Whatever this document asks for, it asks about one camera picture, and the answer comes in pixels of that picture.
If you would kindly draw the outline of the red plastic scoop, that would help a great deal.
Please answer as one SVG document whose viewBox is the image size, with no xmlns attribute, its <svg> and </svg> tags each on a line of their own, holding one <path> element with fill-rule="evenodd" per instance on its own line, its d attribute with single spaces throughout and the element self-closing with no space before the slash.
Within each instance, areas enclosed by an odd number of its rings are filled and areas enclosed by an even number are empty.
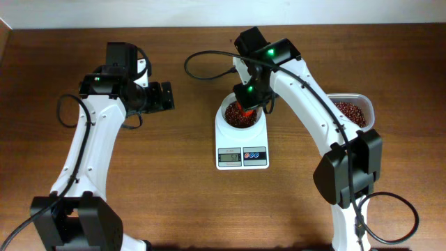
<svg viewBox="0 0 446 251">
<path fill-rule="evenodd" d="M 236 101 L 236 107 L 238 108 L 240 114 L 243 117 L 250 117 L 254 113 L 253 109 L 251 109 L 251 110 L 244 110 L 242 105 L 238 101 Z"/>
</svg>

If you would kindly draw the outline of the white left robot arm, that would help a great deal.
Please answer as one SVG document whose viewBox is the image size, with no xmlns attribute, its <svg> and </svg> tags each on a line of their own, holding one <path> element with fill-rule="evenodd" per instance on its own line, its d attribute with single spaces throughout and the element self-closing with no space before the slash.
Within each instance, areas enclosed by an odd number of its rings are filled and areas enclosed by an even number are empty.
<svg viewBox="0 0 446 251">
<path fill-rule="evenodd" d="M 46 250 L 151 250 L 125 234 L 107 204 L 109 163 L 120 129 L 130 116 L 174 108 L 169 82 L 150 82 L 151 63 L 131 43 L 109 42 L 106 60 L 87 74 L 74 96 L 75 136 L 62 172 L 46 197 L 34 197 L 31 217 Z"/>
</svg>

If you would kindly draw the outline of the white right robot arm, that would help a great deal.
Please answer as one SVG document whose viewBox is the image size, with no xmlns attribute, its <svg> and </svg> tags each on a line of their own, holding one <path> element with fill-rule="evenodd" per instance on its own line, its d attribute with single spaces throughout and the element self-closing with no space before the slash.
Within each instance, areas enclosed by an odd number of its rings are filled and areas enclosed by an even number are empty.
<svg viewBox="0 0 446 251">
<path fill-rule="evenodd" d="M 313 180 L 331 207 L 333 250 L 370 250 L 360 233 L 367 216 L 366 197 L 380 177 L 383 141 L 374 130 L 363 130 L 340 112 L 311 76 L 306 62 L 288 39 L 269 43 L 253 27 L 235 39 L 234 61 L 242 82 L 233 91 L 243 110 L 264 107 L 276 97 L 294 111 L 322 156 Z"/>
</svg>

